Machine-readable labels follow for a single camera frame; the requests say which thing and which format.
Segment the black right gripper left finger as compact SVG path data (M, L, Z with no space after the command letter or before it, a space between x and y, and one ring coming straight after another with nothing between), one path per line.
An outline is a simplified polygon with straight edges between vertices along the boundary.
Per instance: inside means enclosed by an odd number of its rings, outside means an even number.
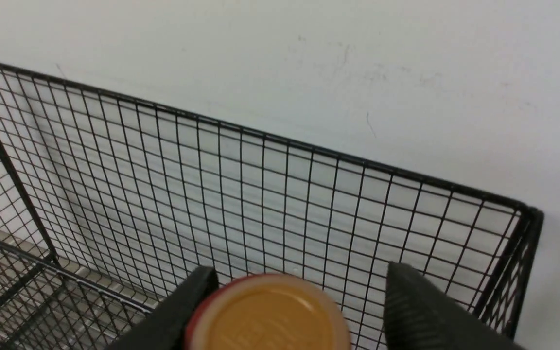
M185 326L196 308L218 288L215 268L199 266L149 316L118 337L107 348L182 350Z

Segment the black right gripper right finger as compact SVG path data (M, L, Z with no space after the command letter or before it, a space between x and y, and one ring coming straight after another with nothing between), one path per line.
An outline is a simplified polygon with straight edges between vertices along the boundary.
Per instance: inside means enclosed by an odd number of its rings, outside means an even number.
M521 350L408 264L387 266L383 334L389 350Z

